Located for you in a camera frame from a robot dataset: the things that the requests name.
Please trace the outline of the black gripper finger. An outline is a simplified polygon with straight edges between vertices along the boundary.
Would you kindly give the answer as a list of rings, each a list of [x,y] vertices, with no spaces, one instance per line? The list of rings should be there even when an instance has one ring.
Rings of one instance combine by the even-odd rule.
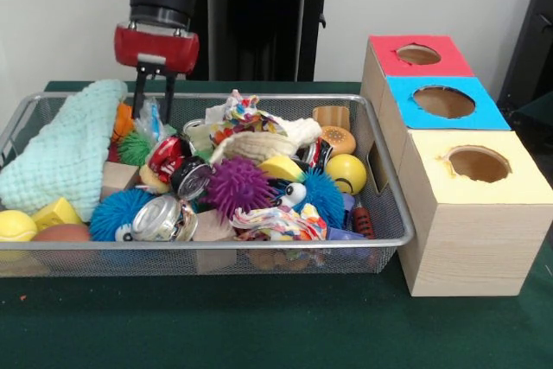
[[[171,118],[176,78],[177,75],[175,73],[169,73],[165,76],[165,93],[162,104],[160,106],[160,119],[164,124],[167,124]]]
[[[137,79],[135,84],[135,92],[132,104],[132,118],[139,118],[139,113],[143,108],[143,101],[145,100],[144,88],[147,78],[149,76],[149,69],[146,66],[137,67]]]

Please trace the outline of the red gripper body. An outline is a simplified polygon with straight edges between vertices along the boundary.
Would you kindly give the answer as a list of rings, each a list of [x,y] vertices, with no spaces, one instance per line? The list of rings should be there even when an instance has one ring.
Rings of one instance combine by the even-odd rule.
[[[170,72],[190,74],[200,52],[200,38],[186,31],[176,34],[176,29],[118,24],[114,33],[116,61],[127,67],[140,63],[164,66]]]

